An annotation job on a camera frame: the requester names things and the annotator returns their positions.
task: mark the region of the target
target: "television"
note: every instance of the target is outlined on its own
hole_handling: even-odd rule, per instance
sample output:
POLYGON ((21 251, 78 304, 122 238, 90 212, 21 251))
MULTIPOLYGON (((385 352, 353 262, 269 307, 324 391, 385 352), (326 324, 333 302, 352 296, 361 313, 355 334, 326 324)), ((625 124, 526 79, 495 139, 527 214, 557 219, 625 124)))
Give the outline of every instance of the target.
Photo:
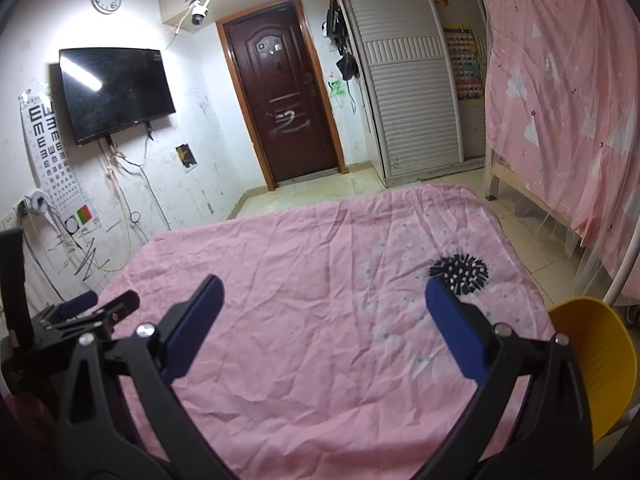
POLYGON ((175 113, 159 50, 60 50, 62 87, 76 144, 175 113))

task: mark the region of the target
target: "metal screw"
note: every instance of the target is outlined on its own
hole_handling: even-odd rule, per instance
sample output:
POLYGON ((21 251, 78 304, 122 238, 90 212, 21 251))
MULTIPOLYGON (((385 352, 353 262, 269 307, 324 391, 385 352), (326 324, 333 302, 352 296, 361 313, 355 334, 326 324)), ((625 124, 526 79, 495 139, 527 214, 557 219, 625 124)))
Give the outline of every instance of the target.
POLYGON ((136 335, 138 337, 151 337, 156 331, 156 327, 151 323, 143 323, 136 328, 136 335))
POLYGON ((555 342, 560 346, 567 346, 569 344, 569 336, 567 334, 563 334, 562 332, 558 332, 556 334, 555 342))
POLYGON ((95 340, 95 336, 91 332, 85 332, 78 338, 78 342, 82 346, 89 346, 95 340))
POLYGON ((506 323, 496 323, 494 326, 494 332, 500 337, 509 337, 513 334, 513 328, 506 323))

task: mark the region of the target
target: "wooden door frame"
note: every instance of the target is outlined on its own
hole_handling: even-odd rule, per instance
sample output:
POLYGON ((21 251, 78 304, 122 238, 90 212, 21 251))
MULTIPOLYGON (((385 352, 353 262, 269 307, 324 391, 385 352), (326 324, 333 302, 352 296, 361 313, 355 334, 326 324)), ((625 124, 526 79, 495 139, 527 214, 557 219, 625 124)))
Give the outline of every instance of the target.
POLYGON ((246 93, 244 92, 242 80, 240 79, 240 70, 232 54, 230 41, 228 35, 226 34, 225 25, 229 22, 237 20, 238 18, 242 18, 243 16, 249 16, 251 14, 259 12, 260 10, 267 9, 268 7, 274 7, 287 2, 292 2, 294 8, 296 9, 296 17, 298 18, 298 23, 300 24, 300 31, 302 32, 302 37, 305 40, 305 47, 309 52, 309 57, 311 58, 311 65, 313 67, 314 77, 316 78, 316 85, 318 86, 320 97, 322 100, 322 109, 324 110, 324 115, 326 116, 326 121, 329 126, 331 144, 334 148, 335 158, 338 161, 338 170, 340 171, 340 173, 348 172, 347 167, 344 163, 344 153, 342 152, 342 144, 340 143, 340 136, 338 135, 338 127, 335 124, 334 111, 331 108, 329 94, 327 93, 326 87, 324 86, 324 78, 322 76, 322 69, 320 67, 318 52, 316 51, 316 47, 311 37, 309 25, 306 22, 305 11, 302 7, 302 0, 271 0, 264 4, 249 7, 247 9, 241 10, 240 12, 235 12, 229 16, 217 20, 216 22, 216 27, 218 28, 220 41, 222 43, 222 51, 225 53, 226 65, 229 68, 229 72, 231 74, 231 81, 234 84, 236 96, 238 96, 238 102, 240 103, 242 116, 244 117, 244 122, 246 123, 246 129, 249 130, 249 136, 251 137, 252 143, 254 145, 255 155, 257 155, 258 157, 258 162, 260 163, 260 168, 262 170, 262 174, 264 175, 264 180, 267 183, 267 188, 269 189, 269 191, 274 191, 276 189, 277 183, 273 177, 273 172, 271 171, 269 162, 267 161, 267 156, 264 151, 262 142, 260 141, 260 136, 258 135, 258 128, 255 125, 256 123, 254 121, 254 117, 251 114, 249 101, 247 99, 246 93))

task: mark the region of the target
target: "black spiky ball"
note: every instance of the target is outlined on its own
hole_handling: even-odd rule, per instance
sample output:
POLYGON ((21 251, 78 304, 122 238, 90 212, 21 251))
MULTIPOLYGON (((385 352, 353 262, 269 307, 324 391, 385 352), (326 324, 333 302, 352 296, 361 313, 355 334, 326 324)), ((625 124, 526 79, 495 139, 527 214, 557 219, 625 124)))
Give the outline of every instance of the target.
POLYGON ((429 275, 441 277, 456 296, 480 290, 489 279, 484 261, 471 254, 445 256, 429 268, 429 275))

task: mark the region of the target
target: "electrical outlet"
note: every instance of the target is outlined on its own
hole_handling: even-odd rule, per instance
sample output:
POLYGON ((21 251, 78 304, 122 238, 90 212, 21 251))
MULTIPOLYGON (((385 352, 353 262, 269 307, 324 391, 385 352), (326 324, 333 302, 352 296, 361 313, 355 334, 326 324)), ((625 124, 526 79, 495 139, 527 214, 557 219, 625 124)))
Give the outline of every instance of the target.
POLYGON ((12 207, 10 211, 2 217, 2 227, 5 229, 18 227, 18 213, 15 207, 12 207))

